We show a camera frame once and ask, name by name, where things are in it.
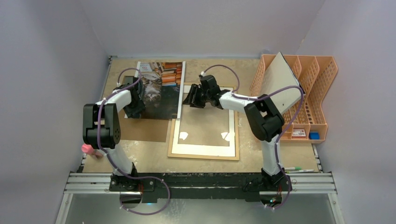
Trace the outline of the brown cardboard backing board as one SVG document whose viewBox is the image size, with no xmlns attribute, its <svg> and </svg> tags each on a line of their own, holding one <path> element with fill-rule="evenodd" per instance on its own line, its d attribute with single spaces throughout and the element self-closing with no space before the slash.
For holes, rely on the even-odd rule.
<svg viewBox="0 0 396 224">
<path fill-rule="evenodd" d="M 120 112 L 120 128 L 122 140 L 165 142 L 169 119 L 173 112 L 172 96 L 167 96 L 167 88 L 162 86 L 159 78 L 143 76 L 134 86 L 144 93 L 143 102 L 146 106 L 139 119 L 128 118 L 128 105 Z"/>
</svg>

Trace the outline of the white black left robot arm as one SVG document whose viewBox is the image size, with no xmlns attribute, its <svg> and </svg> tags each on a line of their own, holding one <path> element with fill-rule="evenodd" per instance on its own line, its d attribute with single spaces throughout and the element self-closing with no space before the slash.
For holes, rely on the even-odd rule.
<svg viewBox="0 0 396 224">
<path fill-rule="evenodd" d="M 119 142 L 121 127 L 118 113 L 139 118 L 145 110 L 141 99 L 141 82 L 126 83 L 115 88 L 110 96 L 95 104 L 83 107 L 83 141 L 107 158 L 113 168 L 112 187 L 124 187 L 128 191 L 138 188 L 141 178 L 135 165 L 126 157 Z"/>
</svg>

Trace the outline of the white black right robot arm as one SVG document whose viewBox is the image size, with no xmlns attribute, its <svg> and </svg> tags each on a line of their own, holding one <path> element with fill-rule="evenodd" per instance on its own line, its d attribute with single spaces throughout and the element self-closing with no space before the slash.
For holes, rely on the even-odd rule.
<svg viewBox="0 0 396 224">
<path fill-rule="evenodd" d="M 274 102 L 266 94 L 258 98 L 235 95 L 231 90 L 221 89 L 214 76 L 200 76 L 200 84 L 192 84 L 183 105 L 205 108 L 206 104 L 219 109 L 244 113 L 253 135 L 260 140 L 263 154 L 262 183 L 273 190 L 284 178 L 279 158 L 279 135 L 284 119 Z"/>
</svg>

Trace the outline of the cat and books photo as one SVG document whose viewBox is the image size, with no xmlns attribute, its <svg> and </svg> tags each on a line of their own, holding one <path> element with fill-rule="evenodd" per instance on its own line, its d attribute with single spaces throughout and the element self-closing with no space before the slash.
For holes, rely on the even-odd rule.
<svg viewBox="0 0 396 224">
<path fill-rule="evenodd" d="M 138 62 L 142 77 L 134 86 L 139 101 L 124 108 L 131 119 L 178 119 L 186 62 Z"/>
</svg>

